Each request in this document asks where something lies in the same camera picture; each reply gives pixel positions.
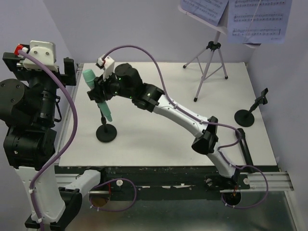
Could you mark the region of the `green microphone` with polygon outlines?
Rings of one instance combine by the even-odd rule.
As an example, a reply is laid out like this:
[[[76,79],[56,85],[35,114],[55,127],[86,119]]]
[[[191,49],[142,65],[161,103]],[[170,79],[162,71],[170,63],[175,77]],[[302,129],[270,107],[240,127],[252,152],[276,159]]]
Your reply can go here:
[[[90,91],[87,92],[90,100],[95,101],[102,113],[102,115],[107,119],[108,122],[112,122],[112,115],[108,104],[104,98],[103,91],[100,89],[98,84],[98,77],[92,69],[86,69],[82,72],[85,83],[89,87]]]

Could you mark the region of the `black mic stand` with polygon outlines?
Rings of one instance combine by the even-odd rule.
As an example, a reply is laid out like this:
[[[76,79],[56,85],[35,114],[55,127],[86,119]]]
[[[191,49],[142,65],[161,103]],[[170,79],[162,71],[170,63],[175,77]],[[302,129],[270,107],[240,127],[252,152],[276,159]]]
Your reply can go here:
[[[261,92],[261,95],[255,99],[255,102],[252,104],[249,110],[241,109],[235,113],[234,119],[238,125],[247,128],[254,124],[255,117],[252,112],[256,110],[259,105],[266,105],[268,103],[266,97],[268,91],[268,88],[265,88]]]
[[[100,110],[101,125],[96,130],[96,138],[103,143],[112,142],[117,137],[117,130],[112,124],[108,124],[106,117]]]

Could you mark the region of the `black microphone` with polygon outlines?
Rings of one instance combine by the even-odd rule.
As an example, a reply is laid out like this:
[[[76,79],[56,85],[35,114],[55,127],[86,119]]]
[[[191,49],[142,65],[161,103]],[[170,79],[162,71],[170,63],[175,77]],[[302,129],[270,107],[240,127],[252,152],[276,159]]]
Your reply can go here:
[[[247,141],[246,141],[245,132],[242,128],[238,128],[238,131],[241,134],[241,139],[240,139],[239,144],[240,144],[241,151],[243,153],[244,160],[245,160],[247,165],[253,166],[254,164],[253,164],[253,160],[252,160],[252,157],[251,157],[251,154],[250,154],[250,151],[249,151],[249,148],[248,148],[248,144],[247,144]]]

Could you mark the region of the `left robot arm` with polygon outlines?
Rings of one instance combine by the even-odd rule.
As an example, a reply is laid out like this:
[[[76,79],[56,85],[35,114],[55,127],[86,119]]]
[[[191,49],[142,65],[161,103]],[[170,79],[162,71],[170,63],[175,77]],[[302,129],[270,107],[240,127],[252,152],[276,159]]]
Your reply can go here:
[[[25,226],[42,231],[64,231],[81,209],[84,196],[91,190],[102,190],[107,179],[99,168],[89,167],[72,183],[57,184],[54,162],[60,157],[55,149],[60,122],[61,89],[69,103],[72,98],[66,86],[76,85],[75,63],[64,58],[64,73],[47,66],[28,68],[29,54],[5,52],[3,61],[14,78],[0,84],[0,118],[8,127],[3,147],[10,166],[20,177],[31,204],[31,215]]]

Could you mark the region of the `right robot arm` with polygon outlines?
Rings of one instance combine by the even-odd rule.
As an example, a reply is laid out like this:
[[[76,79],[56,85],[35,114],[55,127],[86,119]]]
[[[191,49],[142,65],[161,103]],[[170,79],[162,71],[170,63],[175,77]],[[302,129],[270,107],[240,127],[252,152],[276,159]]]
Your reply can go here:
[[[111,66],[108,77],[97,77],[91,69],[83,71],[83,78],[90,88],[87,92],[90,100],[100,109],[102,123],[112,121],[107,100],[115,96],[131,99],[139,109],[164,116],[189,131],[194,137],[192,149],[206,155],[221,175],[222,185],[228,189],[239,183],[239,169],[220,152],[217,127],[218,119],[207,118],[183,108],[167,96],[159,87],[142,81],[137,69],[130,64]]]

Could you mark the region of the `white music stand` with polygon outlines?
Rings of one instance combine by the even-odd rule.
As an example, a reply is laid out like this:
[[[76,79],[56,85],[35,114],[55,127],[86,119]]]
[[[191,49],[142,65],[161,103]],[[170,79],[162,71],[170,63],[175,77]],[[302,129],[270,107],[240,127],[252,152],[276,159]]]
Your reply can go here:
[[[223,16],[218,24],[218,26],[213,26],[212,24],[206,22],[205,20],[189,14],[188,12],[184,11],[181,7],[180,7],[180,3],[178,5],[178,10],[185,14],[186,16],[195,19],[199,22],[201,22],[202,24],[214,29],[216,31],[215,37],[213,40],[209,41],[208,44],[206,45],[206,47],[204,47],[202,50],[200,50],[192,59],[190,59],[186,64],[183,65],[183,68],[187,68],[193,61],[197,61],[199,68],[201,70],[201,80],[197,89],[197,92],[195,94],[195,97],[193,99],[194,102],[196,102],[198,100],[201,88],[202,88],[202,84],[205,80],[207,80],[209,77],[211,77],[212,75],[214,75],[218,70],[222,69],[223,70],[223,74],[224,74],[224,78],[228,79],[228,74],[226,71],[226,67],[225,67],[225,62],[223,60],[223,55],[221,52],[221,44],[219,43],[219,38],[220,35],[227,35],[228,33],[228,29],[227,29],[227,24],[228,24],[228,10],[229,10],[229,3],[227,4],[227,7],[223,13]],[[209,51],[209,55],[208,55],[208,59],[206,61],[206,66],[205,68],[202,68],[201,66],[201,62],[199,60],[199,57],[201,54],[203,54],[204,52]],[[213,63],[213,57],[214,54],[218,53],[219,56],[219,61],[220,61],[220,66],[218,67],[218,69],[216,69],[215,71],[213,71],[212,73],[209,73],[209,68],[211,63]]]

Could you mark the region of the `right sheet music page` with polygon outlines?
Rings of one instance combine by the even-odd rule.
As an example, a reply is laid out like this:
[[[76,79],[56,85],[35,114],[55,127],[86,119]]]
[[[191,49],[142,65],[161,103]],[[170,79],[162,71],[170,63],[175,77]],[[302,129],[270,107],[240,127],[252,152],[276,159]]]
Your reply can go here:
[[[228,42],[282,44],[292,0],[230,0]]]

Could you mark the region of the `black mounting rail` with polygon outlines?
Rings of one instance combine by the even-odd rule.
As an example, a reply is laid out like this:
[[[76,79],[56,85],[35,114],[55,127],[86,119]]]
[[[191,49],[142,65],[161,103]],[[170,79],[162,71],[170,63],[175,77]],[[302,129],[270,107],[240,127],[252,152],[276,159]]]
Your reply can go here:
[[[103,181],[121,178],[90,192],[112,201],[219,200],[221,192],[250,188],[247,174],[236,184],[224,180],[215,167],[102,167]]]

